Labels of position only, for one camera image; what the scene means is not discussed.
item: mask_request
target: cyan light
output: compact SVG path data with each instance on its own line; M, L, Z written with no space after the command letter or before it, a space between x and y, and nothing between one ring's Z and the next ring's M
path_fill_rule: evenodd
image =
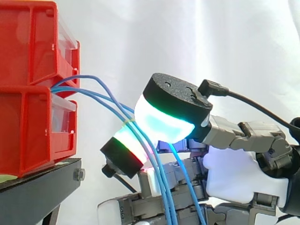
M143 136L139 133L139 131L136 130L136 132L141 136L142 140L145 142L149 151L153 153L151 147L148 145L148 143L143 138ZM141 163L145 164L145 162L148 160L148 156L144 148L142 147L140 142L137 140L135 135L131 132L131 130L127 126L124 126L113 137L118 139L119 142L125 145L126 148L128 148L141 161ZM154 146L157 146L158 141L152 141L152 143Z
M184 139L195 128L194 124L159 111L148 103L143 95L135 106L135 120L150 138L168 143Z

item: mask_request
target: bolt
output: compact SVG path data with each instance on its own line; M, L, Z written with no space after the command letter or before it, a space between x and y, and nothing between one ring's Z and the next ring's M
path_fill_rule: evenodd
M85 169L75 169L74 170L74 180L83 181L85 178Z

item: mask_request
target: white backdrop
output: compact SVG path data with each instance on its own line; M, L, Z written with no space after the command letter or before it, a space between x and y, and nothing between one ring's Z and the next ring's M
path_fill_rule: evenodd
M81 42L82 74L100 77L122 103L134 107L150 76L163 72L197 85L202 79L222 83L287 121L300 115L297 0L56 1ZM81 84L101 91L94 82ZM99 149L121 122L91 99L72 98L79 104L76 156L86 179L63 202L58 224L97 225L97 205L128 193L101 173L105 158ZM272 122L229 97L211 101L212 114L231 121ZM136 179L131 182L138 188Z

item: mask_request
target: blue wire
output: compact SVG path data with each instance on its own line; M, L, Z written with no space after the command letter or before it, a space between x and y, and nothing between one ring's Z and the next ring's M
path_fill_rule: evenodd
M114 108L112 108L110 105L108 105L107 103L103 102L102 100L100 100L99 98L97 98L96 96L92 95L91 93L79 89L79 88L71 88L71 87L52 87L51 88L52 93L58 93L58 92L64 92L64 91L74 91L74 92L79 92L82 93L88 97L91 97L92 99L96 100L97 102L99 102L101 105L103 105L104 107L106 107L107 109L109 109L111 112L113 112L121 121L125 122L126 119L118 112L116 111ZM169 203L168 203L168 199L166 196L166 193L164 191L164 185L163 185L163 181L162 178L160 176L160 172L159 169L156 166L155 160L153 158L153 156L151 155L151 153L149 152L147 146L145 145L145 143L143 142L143 140L141 139L141 137L138 135L138 133L136 132L136 130L129 124L126 123L126 126L128 126L128 128L131 130L131 132L136 136L137 140L140 142L140 144L143 146L153 168L154 168L154 172L156 174L157 180L158 180L158 184L161 190L161 194L162 194L162 198L163 198L163 203L164 203L164 207L165 207L165 217L167 220L167 224L168 225L172 225L171 222L171 216L170 216L170 211L169 211Z
M179 155L178 155L176 149L174 148L174 146L173 146L172 144L170 144L170 143L169 143L169 146L170 146L170 148L171 148L171 150L172 150L172 152L173 152L173 155L175 156L175 158L176 158L176 160L177 160L179 166L180 166L181 169L182 169L182 172L183 172L183 174L184 174L184 178L186 179L187 186L188 186L188 189L189 189L189 191L190 191L190 193L191 193L192 199L193 199L193 201L194 201L194 204L195 204L195 207L196 207L196 210L197 210L197 213L198 213L198 217L199 217L199 219L200 219L200 221L201 221L201 224L202 224L202 225L206 225L204 216L203 216L202 211L201 211L201 208L200 208L200 206L199 206L199 202L198 202L196 193L195 193L195 191L194 191L194 189L193 189L193 186L192 186L191 179L190 179L189 176L188 176L188 172L187 172L187 170L186 170L186 168L185 168L185 166L184 166L182 160L180 159L180 157L179 157Z
M54 87L57 87L57 86L61 85L62 83L66 82L66 81L77 79L77 78L87 78L87 79L96 80L105 89L105 91L107 92L107 94L109 95L109 97L111 97L111 99L116 104L116 106L121 110L121 112L124 113L124 115L128 119L131 119L130 115L122 108L122 106L119 104L119 102L113 96L113 94L111 93L111 91L109 90L109 88L106 86L106 84L101 79L99 79L96 76L92 76L92 75L74 75L72 77L68 77L68 78L65 78L65 79L59 81L57 84L54 85ZM143 135L143 137L146 139L146 141L149 143L150 147L152 148L152 151L154 153L154 157L155 157L155 159L157 161L157 164L158 164L158 167L159 167L159 170L160 170L160 174L161 174L161 177L162 177L162 180L163 180L163 184L165 186L165 190L166 190L166 194L167 194L167 199L168 199L168 202L169 202L169 205L170 205L170 209L171 209L171 217L172 217L173 225L178 225L174 201L173 201L172 194L171 194L171 191L170 191L170 188L169 188L169 185L168 185L168 181L167 181L167 178L166 178L166 175L165 175L165 171L164 171L163 165L161 163L161 160L160 160L160 158L158 156L158 153L157 153L157 151L156 151L156 149L155 149L152 141L139 128L139 126L137 125L137 123L134 121L133 124L135 125L135 127L137 128L137 130Z
M103 99L105 99L105 100L107 100L107 101L110 101L110 102L113 102L113 100L110 98L110 97L108 97L108 96L105 96L105 95L102 95L102 94L100 94L100 93L97 93L97 92L94 92L94 91L91 91L91 90L86 90L86 89L82 89L82 88L80 88L81 90L84 90L84 91L87 91L87 92L89 92L90 94L92 94L92 95L96 95L97 97L100 97L100 98L103 98ZM132 109L132 108L130 108L130 107L128 107L127 105L124 105L124 104L122 104L122 103L120 103L120 105L124 108L124 109L126 109L128 112L131 112L131 113L135 113L135 111Z

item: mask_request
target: red plastic bin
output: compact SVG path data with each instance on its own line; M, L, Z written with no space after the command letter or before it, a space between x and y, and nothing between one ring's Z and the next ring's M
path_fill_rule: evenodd
M76 108L47 87L0 87L0 174L22 177L74 155Z
M63 78L77 75L79 49L54 2L0 0L1 86L51 87ZM79 80L65 85L79 87Z

